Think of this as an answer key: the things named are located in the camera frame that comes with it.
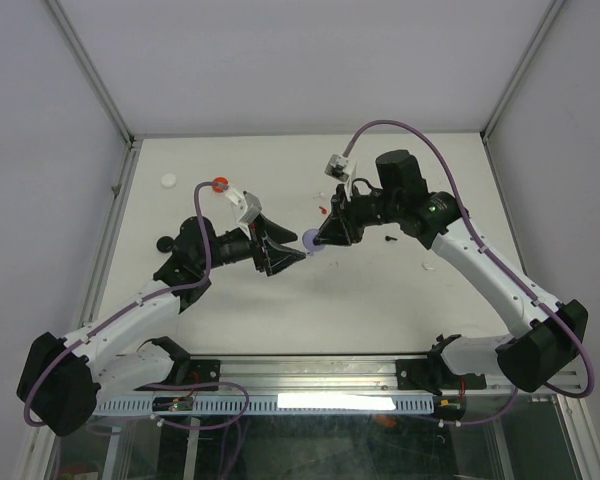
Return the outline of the purple round earbud charging case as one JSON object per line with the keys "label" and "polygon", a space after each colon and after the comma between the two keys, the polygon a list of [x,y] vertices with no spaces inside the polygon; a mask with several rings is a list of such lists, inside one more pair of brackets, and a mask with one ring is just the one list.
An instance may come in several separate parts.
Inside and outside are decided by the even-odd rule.
{"label": "purple round earbud charging case", "polygon": [[306,230],[302,235],[302,244],[304,248],[311,254],[322,251],[325,246],[316,242],[319,231],[317,229]]}

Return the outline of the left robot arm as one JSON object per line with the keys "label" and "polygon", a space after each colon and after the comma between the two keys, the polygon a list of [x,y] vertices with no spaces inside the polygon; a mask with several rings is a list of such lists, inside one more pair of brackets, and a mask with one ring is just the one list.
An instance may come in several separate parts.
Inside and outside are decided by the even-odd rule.
{"label": "left robot arm", "polygon": [[291,246],[297,238],[262,214],[222,235],[203,216],[185,220],[165,263],[124,306],[63,336],[46,332],[33,341],[16,390],[25,422],[64,437],[121,395],[182,387],[189,353],[149,331],[193,306],[210,288],[215,268],[250,260],[258,272],[274,276],[304,260],[305,253]]}

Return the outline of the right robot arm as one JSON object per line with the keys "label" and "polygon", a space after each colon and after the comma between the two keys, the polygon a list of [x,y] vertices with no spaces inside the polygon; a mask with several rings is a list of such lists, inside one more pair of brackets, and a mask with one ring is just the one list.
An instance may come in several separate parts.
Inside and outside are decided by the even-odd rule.
{"label": "right robot arm", "polygon": [[503,375],[528,393],[547,385],[578,354],[588,321],[585,307],[559,301],[498,259],[485,238],[466,226],[453,195],[429,191],[408,151],[384,153],[375,165],[380,185],[362,194],[354,185],[355,162],[342,155],[330,158],[325,173],[338,185],[314,244],[350,246],[370,226],[396,224],[454,267],[496,311],[508,330],[504,336],[437,338],[428,353],[431,392],[464,375]]}

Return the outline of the orange round charging case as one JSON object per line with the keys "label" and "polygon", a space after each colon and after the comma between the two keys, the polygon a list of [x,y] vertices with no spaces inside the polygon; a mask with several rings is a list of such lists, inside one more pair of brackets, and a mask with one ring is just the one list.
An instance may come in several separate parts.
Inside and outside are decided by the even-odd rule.
{"label": "orange round charging case", "polygon": [[229,188],[229,181],[227,178],[219,176],[212,180],[211,187],[216,193],[224,193]]}

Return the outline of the black round charging case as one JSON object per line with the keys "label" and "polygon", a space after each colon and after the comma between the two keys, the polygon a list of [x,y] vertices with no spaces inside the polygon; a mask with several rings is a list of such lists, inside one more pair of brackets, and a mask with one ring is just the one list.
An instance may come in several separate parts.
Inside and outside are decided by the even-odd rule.
{"label": "black round charging case", "polygon": [[161,253],[169,253],[174,248],[174,239],[170,236],[162,236],[157,240],[156,248]]}

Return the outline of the white round charging case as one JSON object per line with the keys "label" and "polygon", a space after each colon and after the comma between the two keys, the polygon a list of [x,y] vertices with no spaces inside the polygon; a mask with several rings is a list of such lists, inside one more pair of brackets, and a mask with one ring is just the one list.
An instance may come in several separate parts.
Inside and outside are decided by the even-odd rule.
{"label": "white round charging case", "polygon": [[165,189],[171,189],[177,185],[177,177],[173,173],[166,173],[161,177],[160,184]]}

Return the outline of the aluminium mounting rail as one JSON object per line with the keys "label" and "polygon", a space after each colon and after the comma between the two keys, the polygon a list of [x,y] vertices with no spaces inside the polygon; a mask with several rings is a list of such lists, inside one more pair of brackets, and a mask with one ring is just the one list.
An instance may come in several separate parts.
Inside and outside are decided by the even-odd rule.
{"label": "aluminium mounting rail", "polygon": [[[176,375],[190,358],[219,359],[220,379],[214,383],[177,385]],[[423,390],[401,391],[397,387],[395,361],[426,358],[423,355],[378,356],[192,356],[169,353],[146,344],[138,352],[93,360],[86,355],[68,357],[77,371],[68,375],[71,386],[86,386],[95,391],[100,402],[122,395],[154,392],[168,395],[189,392],[194,387],[201,395],[251,395],[279,393],[348,393],[389,395]]]}

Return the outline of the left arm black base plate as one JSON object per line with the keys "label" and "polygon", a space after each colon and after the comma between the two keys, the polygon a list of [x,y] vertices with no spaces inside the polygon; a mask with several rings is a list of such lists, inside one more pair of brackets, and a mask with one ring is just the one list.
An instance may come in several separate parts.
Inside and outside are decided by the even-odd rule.
{"label": "left arm black base plate", "polygon": [[190,358],[185,360],[176,375],[177,385],[214,383],[220,379],[219,359]]}

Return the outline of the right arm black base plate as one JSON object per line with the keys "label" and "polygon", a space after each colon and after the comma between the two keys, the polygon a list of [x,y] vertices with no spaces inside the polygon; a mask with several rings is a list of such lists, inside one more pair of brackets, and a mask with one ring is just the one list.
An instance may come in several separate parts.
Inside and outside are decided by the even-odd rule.
{"label": "right arm black base plate", "polygon": [[441,361],[430,358],[395,361],[397,387],[401,391],[423,390],[441,396],[444,390],[485,390],[484,375],[453,374]]}

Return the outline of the aluminium frame post left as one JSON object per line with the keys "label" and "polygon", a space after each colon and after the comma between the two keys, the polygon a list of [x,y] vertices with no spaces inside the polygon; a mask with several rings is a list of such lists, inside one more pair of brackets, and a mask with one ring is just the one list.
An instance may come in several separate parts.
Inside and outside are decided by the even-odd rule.
{"label": "aluminium frame post left", "polygon": [[132,145],[135,136],[123,118],[100,72],[88,53],[73,22],[62,3],[58,0],[42,0],[42,5],[49,14],[59,35],[65,42],[96,100],[104,110],[116,133],[126,145]]}

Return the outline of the aluminium frame post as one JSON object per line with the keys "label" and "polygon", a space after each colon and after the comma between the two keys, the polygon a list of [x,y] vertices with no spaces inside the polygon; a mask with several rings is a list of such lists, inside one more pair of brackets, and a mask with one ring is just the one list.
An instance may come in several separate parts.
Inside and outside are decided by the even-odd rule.
{"label": "aluminium frame post", "polygon": [[506,112],[514,95],[520,88],[525,75],[531,67],[545,39],[554,27],[557,19],[566,8],[568,1],[551,0],[545,9],[538,25],[536,26],[530,40],[524,48],[524,51],[516,63],[516,66],[509,77],[504,90],[499,96],[488,120],[482,128],[480,135],[482,142],[488,144],[491,136],[496,130],[501,118]]}
{"label": "aluminium frame post", "polygon": [[49,14],[59,35],[65,42],[96,100],[104,110],[116,133],[126,145],[132,145],[135,136],[123,118],[100,72],[88,53],[73,22],[62,3],[58,0],[42,0],[42,5]]}

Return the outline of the aluminium frame post right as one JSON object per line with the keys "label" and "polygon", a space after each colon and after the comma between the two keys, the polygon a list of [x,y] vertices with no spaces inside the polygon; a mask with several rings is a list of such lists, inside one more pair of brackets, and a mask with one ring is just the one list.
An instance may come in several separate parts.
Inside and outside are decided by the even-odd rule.
{"label": "aluminium frame post right", "polygon": [[545,9],[538,25],[536,26],[530,40],[524,48],[524,51],[516,63],[516,66],[509,77],[504,90],[499,96],[488,120],[482,128],[480,135],[482,142],[488,144],[491,136],[496,130],[501,118],[506,112],[514,95],[520,88],[525,75],[531,67],[545,39],[554,27],[557,19],[566,8],[568,1],[551,0]]}

